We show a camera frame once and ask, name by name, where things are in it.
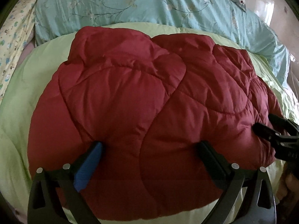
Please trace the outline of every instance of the yellow patterned fabric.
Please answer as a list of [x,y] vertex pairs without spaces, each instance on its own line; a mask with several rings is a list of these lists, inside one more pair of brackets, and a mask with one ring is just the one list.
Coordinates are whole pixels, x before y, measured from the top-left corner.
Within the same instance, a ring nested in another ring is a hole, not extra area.
[[37,0],[19,0],[0,29],[0,105],[34,26]]

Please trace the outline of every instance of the silver screw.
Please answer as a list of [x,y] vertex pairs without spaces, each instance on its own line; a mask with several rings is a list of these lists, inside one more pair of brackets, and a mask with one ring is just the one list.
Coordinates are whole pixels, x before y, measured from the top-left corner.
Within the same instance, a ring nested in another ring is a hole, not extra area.
[[69,164],[69,163],[66,163],[66,164],[64,164],[63,165],[63,169],[65,169],[65,170],[67,170],[67,169],[69,169],[71,167],[71,165]]
[[264,167],[260,167],[260,170],[261,170],[263,173],[267,172],[267,170],[266,170]]
[[233,169],[239,169],[239,164],[237,164],[237,163],[233,163],[232,165],[231,165],[231,167],[233,168]]
[[39,167],[39,168],[36,170],[37,173],[41,173],[42,171],[43,171],[42,167]]

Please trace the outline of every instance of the bed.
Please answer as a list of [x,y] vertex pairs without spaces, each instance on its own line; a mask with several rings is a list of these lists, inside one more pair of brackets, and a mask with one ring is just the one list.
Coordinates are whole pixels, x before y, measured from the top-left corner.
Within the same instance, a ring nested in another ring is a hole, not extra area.
[[[147,2],[148,0],[21,1],[21,4],[29,4],[29,7],[27,11],[21,12],[26,16],[20,18],[22,26],[18,31],[21,32],[15,42],[16,49],[7,57],[8,60],[5,59],[6,69],[2,75],[4,83],[0,86],[0,161],[4,166],[0,170],[0,191],[18,213],[26,214],[31,187],[27,143],[32,114],[52,75],[67,60],[76,31],[84,26],[129,28],[141,31],[151,38],[159,34],[202,34],[211,37],[216,44],[246,49],[256,74],[276,95],[283,115],[299,123],[299,102],[286,82],[289,52],[279,42],[274,31],[253,12],[245,12],[244,8],[231,0],[151,0],[150,6]],[[59,14],[63,14],[62,19],[58,19]],[[10,27],[9,18],[4,26]],[[30,54],[22,63],[18,63],[23,48],[32,41],[30,33],[33,26],[36,48],[32,51],[30,49]],[[12,46],[3,44],[0,49],[4,45],[7,50]],[[278,188],[283,164],[276,160],[267,167],[274,192]],[[235,218],[244,193],[245,190],[242,190],[239,194],[228,223]],[[216,201],[200,209],[168,217],[124,223],[200,223],[215,203]],[[71,213],[65,211],[69,220],[75,223]],[[101,220],[101,223],[118,222]]]

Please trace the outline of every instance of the red quilt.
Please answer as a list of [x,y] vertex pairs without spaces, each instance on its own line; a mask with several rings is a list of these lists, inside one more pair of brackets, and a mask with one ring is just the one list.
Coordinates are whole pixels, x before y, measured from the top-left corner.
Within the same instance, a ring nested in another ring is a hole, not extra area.
[[85,27],[33,113],[30,173],[61,168],[102,141],[105,153],[81,194],[106,220],[152,219],[219,198],[195,143],[208,140],[245,169],[274,151],[252,132],[281,116],[245,50],[205,35],[154,38],[131,29]]

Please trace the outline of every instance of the mattress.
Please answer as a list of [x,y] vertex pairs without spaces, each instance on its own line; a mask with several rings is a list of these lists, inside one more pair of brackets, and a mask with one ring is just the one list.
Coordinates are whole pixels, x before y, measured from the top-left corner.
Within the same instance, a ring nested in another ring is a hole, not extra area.
[[[122,23],[114,24],[111,28],[131,28],[139,30],[150,37],[159,34],[195,33],[210,36],[217,44],[240,49],[235,42],[217,34],[195,29],[176,28],[152,23]],[[0,191],[5,199],[22,213],[27,212],[31,179],[28,170],[27,139],[32,113],[37,101],[58,66],[67,60],[71,42],[75,33],[53,39],[37,48],[15,70],[0,106]],[[258,76],[275,93],[283,115],[299,123],[299,103],[295,97],[290,97],[277,81],[267,60],[249,52],[253,66]],[[274,192],[277,191],[278,181],[283,169],[283,161],[276,160],[267,167]],[[245,189],[239,194],[235,207],[231,212],[228,223],[233,220],[244,197]],[[182,212],[169,217],[153,220],[137,220],[122,223],[201,223],[215,205],[213,203],[193,211]],[[66,213],[75,223],[69,211]],[[115,221],[103,221],[103,224],[116,224]]]

